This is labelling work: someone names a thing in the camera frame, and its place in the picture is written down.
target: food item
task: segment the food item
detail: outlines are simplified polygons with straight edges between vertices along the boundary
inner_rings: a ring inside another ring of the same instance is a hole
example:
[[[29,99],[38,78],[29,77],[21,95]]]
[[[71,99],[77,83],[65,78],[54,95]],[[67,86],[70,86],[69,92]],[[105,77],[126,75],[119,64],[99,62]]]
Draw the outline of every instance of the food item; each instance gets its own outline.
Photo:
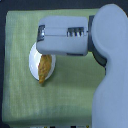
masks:
[[[43,83],[51,69],[51,55],[42,55],[38,66],[39,83]]]

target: black strip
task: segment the black strip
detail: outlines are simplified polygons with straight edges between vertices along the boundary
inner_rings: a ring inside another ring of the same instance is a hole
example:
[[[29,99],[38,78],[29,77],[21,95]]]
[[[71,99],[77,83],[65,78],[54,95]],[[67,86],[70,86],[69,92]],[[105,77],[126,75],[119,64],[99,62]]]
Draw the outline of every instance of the black strip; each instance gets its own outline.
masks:
[[[83,54],[73,54],[73,53],[67,53],[68,56],[83,56]]]
[[[94,44],[92,41],[92,34],[91,34],[93,18],[94,16],[89,16],[89,22],[88,22],[88,50],[90,52],[93,52],[94,50]]]

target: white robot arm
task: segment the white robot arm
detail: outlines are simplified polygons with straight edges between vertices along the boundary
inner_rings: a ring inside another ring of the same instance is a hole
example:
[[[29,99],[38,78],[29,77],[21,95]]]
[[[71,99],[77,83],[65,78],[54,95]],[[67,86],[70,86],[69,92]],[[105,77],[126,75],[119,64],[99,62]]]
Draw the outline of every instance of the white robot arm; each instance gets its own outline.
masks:
[[[41,54],[86,55],[93,47],[106,76],[93,97],[92,128],[128,128],[128,18],[118,6],[106,5],[90,30],[85,17],[46,17],[39,22],[36,48]]]

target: green cloth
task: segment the green cloth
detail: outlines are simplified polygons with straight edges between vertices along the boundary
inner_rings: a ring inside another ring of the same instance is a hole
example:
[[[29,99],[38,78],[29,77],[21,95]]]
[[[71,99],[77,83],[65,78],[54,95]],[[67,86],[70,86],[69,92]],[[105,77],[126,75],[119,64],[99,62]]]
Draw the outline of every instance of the green cloth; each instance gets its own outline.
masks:
[[[93,94],[105,75],[91,53],[57,56],[52,76],[41,87],[29,70],[38,22],[47,15],[86,16],[97,9],[9,11],[6,18],[2,119],[10,126],[91,124]]]

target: table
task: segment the table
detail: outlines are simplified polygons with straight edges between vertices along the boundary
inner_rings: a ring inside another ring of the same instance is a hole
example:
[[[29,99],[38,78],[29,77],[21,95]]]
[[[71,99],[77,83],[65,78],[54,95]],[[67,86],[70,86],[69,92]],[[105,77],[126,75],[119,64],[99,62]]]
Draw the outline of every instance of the table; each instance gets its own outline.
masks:
[[[128,14],[127,0],[0,0],[0,127],[9,128],[2,123],[2,99],[4,79],[5,23],[10,10],[53,10],[100,8],[115,3]]]

